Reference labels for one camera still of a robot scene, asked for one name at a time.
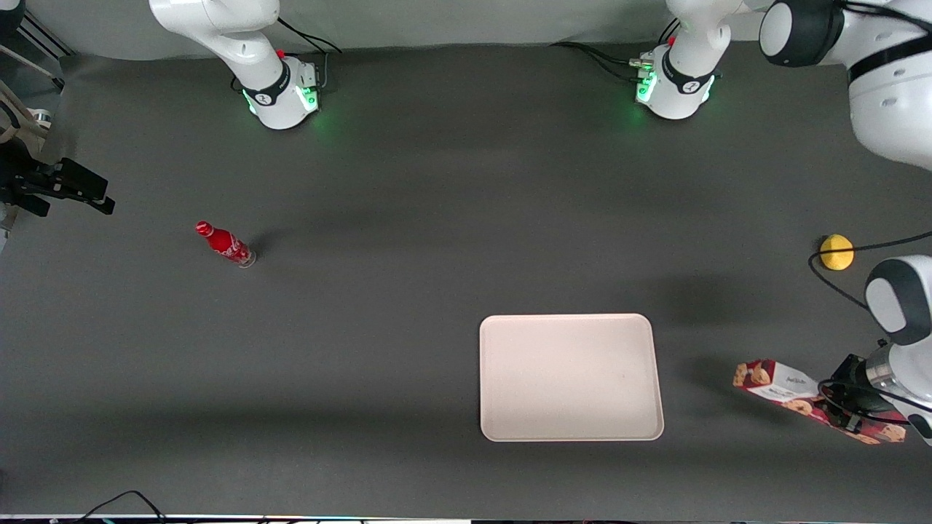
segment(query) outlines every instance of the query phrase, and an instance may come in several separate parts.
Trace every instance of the yellow ball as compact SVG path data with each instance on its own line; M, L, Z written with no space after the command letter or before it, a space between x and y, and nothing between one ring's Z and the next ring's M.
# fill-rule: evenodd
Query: yellow ball
M851 249L853 247L854 244L842 235L829 235L829 237L822 242L822 247L819 248L819 251ZM851 263L855 261L855 252L842 251L840 253L824 253L820 255L820 257L822 258L823 266L833 271L841 271L842 269L848 269L848 266L851 266Z

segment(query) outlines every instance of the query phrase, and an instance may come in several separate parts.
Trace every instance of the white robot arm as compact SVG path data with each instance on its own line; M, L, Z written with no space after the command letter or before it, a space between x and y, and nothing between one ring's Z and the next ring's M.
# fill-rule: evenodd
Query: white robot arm
M267 127L291 128L318 109L312 64L280 58L260 29L276 22L279 0L149 0L165 29L213 51L243 86L250 110Z
M890 345L868 357L870 384L932 446L932 256L888 258L868 277L870 314Z
M777 0L761 51L787 67L844 64L860 143L932 170L932 2Z
M666 42L642 53L641 85L635 101L663 118L690 117L708 98L716 65L732 41L722 22L745 8L743 0L666 0L681 24L676 44Z

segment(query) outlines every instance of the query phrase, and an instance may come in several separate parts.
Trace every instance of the coca-cola bottle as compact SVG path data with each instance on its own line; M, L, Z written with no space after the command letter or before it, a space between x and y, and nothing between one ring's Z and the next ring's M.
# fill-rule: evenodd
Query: coca-cola bottle
M236 262L241 268L249 268L255 262L255 252L240 239L225 229L218 229L209 223L200 221L194 230L210 244L218 255L230 262Z

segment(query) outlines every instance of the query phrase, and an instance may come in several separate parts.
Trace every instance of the bottle label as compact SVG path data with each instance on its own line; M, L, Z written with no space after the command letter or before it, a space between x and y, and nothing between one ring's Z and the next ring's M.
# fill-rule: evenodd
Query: bottle label
M245 264L249 260L249 246L242 243L240 239L230 235L230 246L226 248L225 251L217 251L217 253L231 262L236 262L237 264Z

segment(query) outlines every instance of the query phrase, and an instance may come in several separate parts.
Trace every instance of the white backdrop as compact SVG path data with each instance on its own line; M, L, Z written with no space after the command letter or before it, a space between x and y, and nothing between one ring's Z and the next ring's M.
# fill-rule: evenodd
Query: white backdrop
M147 0L27 0L27 7L81 53L129 60L210 54L159 26ZM281 16L342 48L642 42L671 18L664 0L281 0ZM734 17L735 38L756 39L760 19ZM278 24L265 33L276 47L309 49Z

